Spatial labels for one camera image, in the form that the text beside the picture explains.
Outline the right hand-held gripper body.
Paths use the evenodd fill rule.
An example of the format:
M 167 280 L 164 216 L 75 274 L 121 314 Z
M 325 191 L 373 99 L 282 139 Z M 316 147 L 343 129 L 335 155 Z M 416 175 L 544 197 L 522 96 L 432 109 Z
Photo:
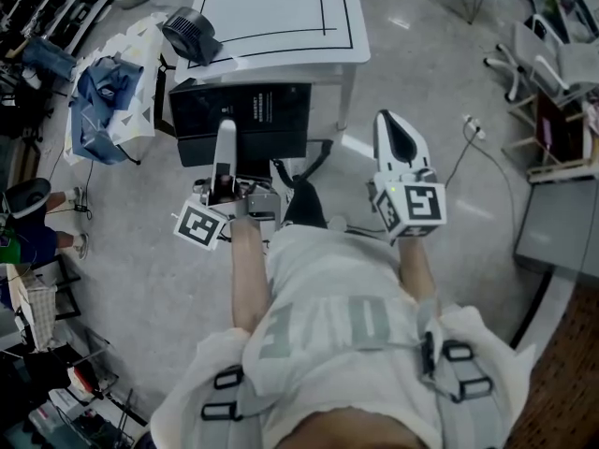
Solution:
M 447 223 L 446 187 L 431 168 L 377 172 L 367 188 L 389 243 L 426 237 Z

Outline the black box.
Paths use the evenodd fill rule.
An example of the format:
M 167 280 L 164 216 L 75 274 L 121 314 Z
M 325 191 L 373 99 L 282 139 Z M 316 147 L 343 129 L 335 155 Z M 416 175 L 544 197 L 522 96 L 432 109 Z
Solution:
M 214 159 L 219 124 L 236 124 L 241 162 L 305 155 L 312 85 L 262 82 L 175 87 L 169 92 L 182 165 L 200 167 Z

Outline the person's right forearm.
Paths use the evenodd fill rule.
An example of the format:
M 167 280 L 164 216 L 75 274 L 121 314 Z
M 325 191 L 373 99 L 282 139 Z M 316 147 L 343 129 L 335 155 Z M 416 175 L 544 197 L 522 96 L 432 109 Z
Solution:
M 422 239 L 404 238 L 399 243 L 399 278 L 403 290 L 414 300 L 438 301 L 436 285 Z

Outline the person's left forearm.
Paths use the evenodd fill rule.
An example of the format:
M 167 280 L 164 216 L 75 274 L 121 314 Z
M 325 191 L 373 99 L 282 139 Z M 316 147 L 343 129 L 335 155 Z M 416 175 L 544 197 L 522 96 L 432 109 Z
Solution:
M 259 222 L 243 217 L 231 225 L 232 321 L 252 334 L 271 303 Z

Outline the dark round fan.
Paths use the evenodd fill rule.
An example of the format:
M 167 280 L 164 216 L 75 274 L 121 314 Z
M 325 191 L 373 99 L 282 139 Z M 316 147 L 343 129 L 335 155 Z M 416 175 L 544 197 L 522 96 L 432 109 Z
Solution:
M 208 66 L 222 49 L 210 21 L 191 7 L 172 13 L 162 33 L 178 56 L 201 66 Z

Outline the white gray office chair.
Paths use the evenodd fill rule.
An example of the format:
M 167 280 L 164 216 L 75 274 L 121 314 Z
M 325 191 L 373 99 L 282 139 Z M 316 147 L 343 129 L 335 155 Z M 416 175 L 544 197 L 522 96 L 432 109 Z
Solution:
M 512 25 L 508 45 L 499 43 L 496 46 L 504 59 L 485 57 L 483 65 L 510 72 L 511 87 L 504 95 L 508 103 L 516 102 L 521 87 L 529 92 L 537 88 L 546 94 L 563 96 L 571 90 L 560 70 L 559 50 L 563 45 L 548 20 L 540 14 L 533 14 L 526 22 Z
M 558 106 L 584 97 L 599 86 L 599 38 L 591 43 L 564 43 L 548 21 L 532 17 L 542 28 L 544 49 L 533 58 L 531 80 Z

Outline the person's black trouser leg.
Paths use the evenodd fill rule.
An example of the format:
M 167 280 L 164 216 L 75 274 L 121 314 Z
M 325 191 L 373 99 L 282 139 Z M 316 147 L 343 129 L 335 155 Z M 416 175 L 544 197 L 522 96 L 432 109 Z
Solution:
M 286 225 L 328 227 L 322 205 L 314 186 L 309 181 L 298 182 L 287 207 L 283 222 Z

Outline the person's white printed T-shirt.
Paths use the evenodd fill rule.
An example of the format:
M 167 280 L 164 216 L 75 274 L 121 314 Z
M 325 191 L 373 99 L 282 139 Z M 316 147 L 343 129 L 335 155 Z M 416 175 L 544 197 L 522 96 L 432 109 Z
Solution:
M 222 442 L 202 440 L 201 405 L 210 379 L 232 361 L 257 332 L 270 310 L 287 301 L 335 296 L 400 297 L 422 307 L 435 306 L 435 316 L 459 332 L 474 331 L 498 371 L 507 436 L 521 415 L 530 389 L 534 350 L 517 352 L 485 325 L 472 306 L 441 307 L 418 302 L 402 288 L 399 246 L 392 249 L 368 237 L 290 224 L 277 231 L 265 255 L 271 303 L 250 334 L 234 327 L 203 340 L 183 378 L 154 412 L 150 434 L 156 449 L 226 449 Z M 274 449 L 429 449 L 403 424 L 353 409 L 317 414 L 302 422 Z

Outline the blue garment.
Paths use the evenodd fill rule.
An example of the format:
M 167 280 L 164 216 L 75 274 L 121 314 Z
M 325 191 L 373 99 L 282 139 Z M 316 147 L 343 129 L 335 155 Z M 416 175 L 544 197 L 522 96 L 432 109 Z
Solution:
M 109 125 L 118 110 L 126 110 L 144 68 L 116 56 L 104 56 L 80 74 L 69 103 L 72 152 L 104 165 L 127 156 L 112 142 Z

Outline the gray cabinet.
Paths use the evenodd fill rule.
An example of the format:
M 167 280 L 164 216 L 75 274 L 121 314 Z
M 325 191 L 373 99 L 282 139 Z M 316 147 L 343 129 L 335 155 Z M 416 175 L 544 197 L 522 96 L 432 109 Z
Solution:
M 559 268 L 599 282 L 599 181 L 534 185 L 514 256 L 536 270 Z

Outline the triangle-patterned tablecloth table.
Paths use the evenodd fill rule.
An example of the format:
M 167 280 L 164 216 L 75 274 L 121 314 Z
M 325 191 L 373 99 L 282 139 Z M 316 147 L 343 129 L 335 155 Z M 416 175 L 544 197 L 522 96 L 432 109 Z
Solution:
M 74 68 L 74 87 L 68 102 L 63 151 L 63 157 L 70 165 L 74 166 L 87 158 L 77 156 L 72 152 L 69 103 L 82 71 L 104 56 L 116 56 L 144 68 L 128 109 L 118 110 L 112 117 L 109 125 L 109 135 L 112 142 L 125 153 L 127 156 L 125 160 L 131 160 L 132 157 L 126 152 L 124 145 L 137 138 L 152 138 L 155 135 L 156 119 L 154 109 L 155 103 L 160 100 L 157 97 L 157 90 L 159 68 L 161 66 L 160 57 L 162 56 L 164 42 L 162 26 L 166 20 L 167 15 L 165 13 L 153 13 L 132 24 L 125 33 L 111 37 L 103 48 L 93 51 L 78 61 L 77 66 Z

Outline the checkered cloth table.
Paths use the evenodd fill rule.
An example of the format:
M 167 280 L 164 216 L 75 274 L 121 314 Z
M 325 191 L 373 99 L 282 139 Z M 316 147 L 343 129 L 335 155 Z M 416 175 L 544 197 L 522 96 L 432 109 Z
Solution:
M 39 351 L 51 347 L 56 321 L 55 285 L 45 284 L 26 265 L 7 264 L 8 288 L 14 311 L 21 310 Z

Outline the cluttered storage rack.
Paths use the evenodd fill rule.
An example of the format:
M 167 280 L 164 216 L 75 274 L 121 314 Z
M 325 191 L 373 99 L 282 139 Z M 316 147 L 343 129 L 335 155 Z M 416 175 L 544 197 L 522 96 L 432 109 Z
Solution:
M 0 339 L 0 449 L 133 449 L 148 422 L 110 350 L 86 326 L 59 327 L 43 352 Z

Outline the wooden frame shelf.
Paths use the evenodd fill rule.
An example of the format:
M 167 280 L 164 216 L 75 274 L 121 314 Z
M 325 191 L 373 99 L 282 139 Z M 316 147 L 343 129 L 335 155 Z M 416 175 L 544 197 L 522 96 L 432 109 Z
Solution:
M 539 92 L 510 106 L 508 113 L 530 129 L 503 147 L 510 158 L 532 157 L 525 169 L 529 183 L 599 180 L 599 99 L 560 108 Z

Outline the black metal frame stand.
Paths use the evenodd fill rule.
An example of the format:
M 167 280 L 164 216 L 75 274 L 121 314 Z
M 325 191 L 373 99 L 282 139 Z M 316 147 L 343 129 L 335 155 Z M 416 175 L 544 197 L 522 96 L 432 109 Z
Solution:
M 61 254 L 57 254 L 51 260 L 51 264 L 55 264 L 59 272 L 57 282 L 55 283 L 56 302 L 66 304 L 64 311 L 61 309 L 58 310 L 56 320 L 60 321 L 81 316 L 80 307 L 72 291 L 73 286 L 81 281 L 81 276 L 67 267 L 65 259 Z

